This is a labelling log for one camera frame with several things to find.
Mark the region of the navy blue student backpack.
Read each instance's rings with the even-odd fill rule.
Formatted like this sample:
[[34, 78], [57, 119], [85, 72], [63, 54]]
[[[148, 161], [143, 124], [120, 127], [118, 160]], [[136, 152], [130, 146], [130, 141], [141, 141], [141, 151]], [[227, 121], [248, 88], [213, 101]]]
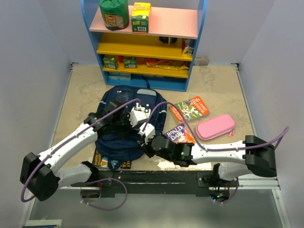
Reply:
[[[99, 103], [97, 111], [103, 111], [109, 102], [113, 100], [126, 103], [138, 98], [142, 106], [148, 106], [150, 109], [164, 102], [165, 99], [162, 95], [150, 88], [150, 84], [146, 78], [144, 80], [146, 85], [143, 87], [118, 85], [106, 91]], [[141, 139], [141, 136], [138, 134], [139, 127], [138, 125], [131, 132], [127, 133], [111, 132], [109, 135], [105, 135], [95, 142], [95, 149], [108, 160], [117, 160], [119, 162], [137, 160], [144, 154], [144, 151], [138, 143]], [[119, 167], [120, 164], [112, 168], [110, 161], [108, 162], [108, 168], [111, 170], [117, 170]]]

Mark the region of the orange Treehouse book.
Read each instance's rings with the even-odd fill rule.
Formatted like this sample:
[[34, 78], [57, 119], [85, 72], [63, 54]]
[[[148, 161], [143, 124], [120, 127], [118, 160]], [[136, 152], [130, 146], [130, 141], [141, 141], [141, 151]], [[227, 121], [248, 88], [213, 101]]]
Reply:
[[210, 114], [210, 110], [200, 96], [178, 102], [175, 106], [176, 108], [170, 105], [170, 109], [178, 123], [184, 122], [182, 116], [187, 121], [192, 121]]

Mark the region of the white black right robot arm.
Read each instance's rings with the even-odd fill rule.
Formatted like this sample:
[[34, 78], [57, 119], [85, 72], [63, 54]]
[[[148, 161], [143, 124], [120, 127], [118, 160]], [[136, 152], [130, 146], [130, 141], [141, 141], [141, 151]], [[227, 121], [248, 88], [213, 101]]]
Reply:
[[265, 178], [277, 176], [275, 147], [254, 135], [234, 143], [207, 145], [173, 143], [164, 135], [157, 135], [143, 139], [141, 147], [148, 157], [159, 156], [181, 167], [216, 163], [211, 180], [218, 187], [251, 173]]

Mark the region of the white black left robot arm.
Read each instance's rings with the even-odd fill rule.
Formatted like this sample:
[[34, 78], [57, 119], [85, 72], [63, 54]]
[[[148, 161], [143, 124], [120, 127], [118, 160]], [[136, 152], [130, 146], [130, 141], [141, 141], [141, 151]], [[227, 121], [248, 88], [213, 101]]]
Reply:
[[86, 146], [96, 142], [103, 135], [122, 127], [129, 127], [129, 112], [126, 107], [138, 103], [133, 99], [126, 103], [111, 101], [101, 113], [90, 113], [82, 124], [68, 137], [53, 147], [35, 155], [30, 152], [23, 159], [20, 182], [24, 185], [21, 201], [29, 190], [40, 201], [50, 198], [59, 188], [76, 183], [94, 186], [98, 182], [99, 171], [90, 162], [64, 168], [64, 164]]

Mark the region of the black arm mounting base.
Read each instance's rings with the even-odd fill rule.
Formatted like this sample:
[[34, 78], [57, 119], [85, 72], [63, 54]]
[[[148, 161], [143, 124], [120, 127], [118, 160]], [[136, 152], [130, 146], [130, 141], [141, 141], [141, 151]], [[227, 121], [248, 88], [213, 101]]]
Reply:
[[206, 180], [212, 171], [102, 171], [93, 175], [89, 182], [102, 179], [101, 183], [76, 184], [78, 187], [95, 187], [101, 197], [114, 197], [125, 193], [123, 186], [112, 180], [117, 179], [126, 186], [128, 194], [189, 194], [197, 197], [209, 197], [217, 190], [232, 190], [237, 186], [234, 180], [230, 184], [220, 184], [215, 188]]

